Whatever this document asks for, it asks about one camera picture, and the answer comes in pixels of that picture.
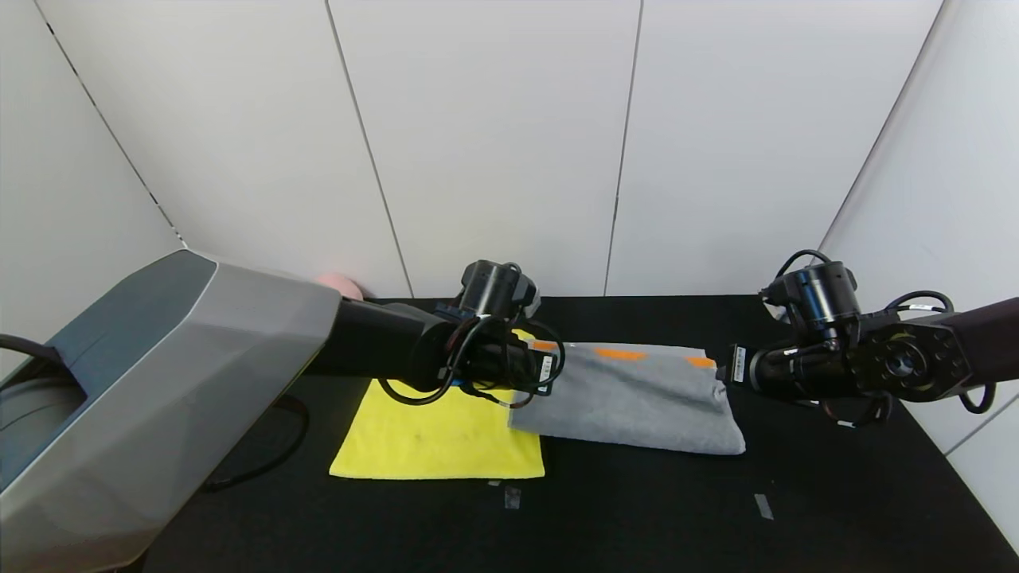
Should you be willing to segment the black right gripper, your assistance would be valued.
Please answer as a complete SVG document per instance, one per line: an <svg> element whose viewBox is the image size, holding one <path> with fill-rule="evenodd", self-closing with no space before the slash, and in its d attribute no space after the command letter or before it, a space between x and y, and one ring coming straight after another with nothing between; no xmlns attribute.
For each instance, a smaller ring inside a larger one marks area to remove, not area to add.
<svg viewBox="0 0 1019 573"><path fill-rule="evenodd" d="M716 380L756 394L783 390L782 349L732 345L731 350L731 360L717 368Z"/></svg>

